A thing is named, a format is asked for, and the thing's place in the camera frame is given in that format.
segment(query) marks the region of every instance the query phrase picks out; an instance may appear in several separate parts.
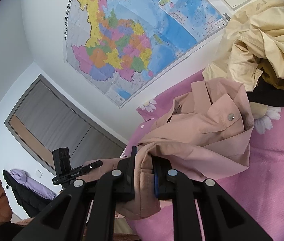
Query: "province map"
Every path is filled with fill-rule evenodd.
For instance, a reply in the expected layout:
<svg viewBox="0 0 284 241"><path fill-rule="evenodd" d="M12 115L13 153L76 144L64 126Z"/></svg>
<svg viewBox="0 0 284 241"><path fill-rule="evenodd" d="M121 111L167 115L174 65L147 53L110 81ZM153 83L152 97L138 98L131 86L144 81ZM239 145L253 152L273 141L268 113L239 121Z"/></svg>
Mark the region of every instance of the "province map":
<svg viewBox="0 0 284 241"><path fill-rule="evenodd" d="M73 0L67 62L121 107L224 24L207 0Z"/></svg>

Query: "pink jacket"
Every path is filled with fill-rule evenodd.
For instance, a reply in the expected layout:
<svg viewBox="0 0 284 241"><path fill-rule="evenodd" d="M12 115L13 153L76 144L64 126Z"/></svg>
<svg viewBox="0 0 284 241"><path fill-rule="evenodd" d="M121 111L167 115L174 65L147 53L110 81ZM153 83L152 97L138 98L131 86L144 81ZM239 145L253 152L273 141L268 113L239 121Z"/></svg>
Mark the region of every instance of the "pink jacket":
<svg viewBox="0 0 284 241"><path fill-rule="evenodd" d="M173 100L139 143L135 158L135 199L118 203L117 212L130 219L147 218L160 211L154 196L151 155L171 161L189 178L221 179L249 167L249 140L254 120L243 84L216 78L191 84L192 91ZM116 168L119 159L80 178L99 179Z"/></svg>

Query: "blue part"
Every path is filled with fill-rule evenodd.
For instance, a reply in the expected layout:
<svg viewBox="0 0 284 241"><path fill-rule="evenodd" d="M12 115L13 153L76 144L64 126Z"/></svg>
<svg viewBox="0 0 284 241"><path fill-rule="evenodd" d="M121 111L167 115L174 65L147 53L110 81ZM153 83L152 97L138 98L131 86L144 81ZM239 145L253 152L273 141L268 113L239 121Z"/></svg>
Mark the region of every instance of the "blue part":
<svg viewBox="0 0 284 241"><path fill-rule="evenodd" d="M155 192L155 197L158 198L159 197L159 177L156 173L154 173L154 192Z"/></svg>
<svg viewBox="0 0 284 241"><path fill-rule="evenodd" d="M118 89L118 90L117 90L117 93L118 93L121 97L123 97L125 100L128 100L128 99L131 97L131 94L130 94L130 93L128 93L127 91L122 90L122 89Z"/></svg>

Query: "white wall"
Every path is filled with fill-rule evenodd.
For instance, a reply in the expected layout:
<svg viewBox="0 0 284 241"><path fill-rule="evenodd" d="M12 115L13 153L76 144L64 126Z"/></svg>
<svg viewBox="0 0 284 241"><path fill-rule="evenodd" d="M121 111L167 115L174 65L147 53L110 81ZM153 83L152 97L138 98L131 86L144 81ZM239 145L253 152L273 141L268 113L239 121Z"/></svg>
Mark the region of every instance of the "white wall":
<svg viewBox="0 0 284 241"><path fill-rule="evenodd" d="M63 61L67 0L22 0L25 33L35 61L70 96L125 139L142 121L136 108L172 85L203 69L212 60L220 37L196 51L119 109L84 76Z"/></svg>
<svg viewBox="0 0 284 241"><path fill-rule="evenodd" d="M0 100L33 61L24 32L21 0L0 2Z"/></svg>
<svg viewBox="0 0 284 241"><path fill-rule="evenodd" d="M54 186L52 178L54 175L40 165L14 138L10 131L6 128L4 122L11 113L12 109L19 101L24 92L29 86L42 74L60 93L62 93L68 100L70 100L77 108L83 111L86 115L90 116L96 123L101 125L104 129L111 132L114 136L121 139L121 136L112 129L108 128L100 120L89 113L83 106L76 102L71 96L69 96L62 88L60 88L43 70L33 62L18 79L14 82L11 88L7 91L6 95L0 102L0 178L3 181L2 171L10 169L22 169L29 173L29 175L35 180L39 181L43 185L47 186L51 190L59 193L62 189L61 186ZM43 173L39 179L36 177L35 172L39 170ZM27 218L27 214L21 206L16 202L16 199L12 191L6 190L9 203L16 215L20 218Z"/></svg>

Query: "silver screw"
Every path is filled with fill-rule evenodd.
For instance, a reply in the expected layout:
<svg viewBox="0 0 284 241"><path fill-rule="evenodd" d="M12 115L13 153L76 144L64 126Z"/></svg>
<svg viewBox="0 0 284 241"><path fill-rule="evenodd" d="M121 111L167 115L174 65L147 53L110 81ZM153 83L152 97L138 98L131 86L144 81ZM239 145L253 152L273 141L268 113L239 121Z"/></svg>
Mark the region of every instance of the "silver screw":
<svg viewBox="0 0 284 241"><path fill-rule="evenodd" d="M84 181L83 181L82 179L77 179L77 180L74 181L73 184L74 184L74 186L76 186L76 187L81 187L81 186L83 186Z"/></svg>
<svg viewBox="0 0 284 241"><path fill-rule="evenodd" d="M118 177L118 176L120 176L122 174L122 172L119 170L119 169L114 169L113 171L112 171L112 175L114 176L114 177Z"/></svg>
<svg viewBox="0 0 284 241"><path fill-rule="evenodd" d="M213 179L207 179L205 184L209 187L213 187L215 185L215 181Z"/></svg>
<svg viewBox="0 0 284 241"><path fill-rule="evenodd" d="M175 169L170 169L169 171L168 171L168 174L170 175L170 176L176 176L177 174L178 174L178 172L175 170Z"/></svg>

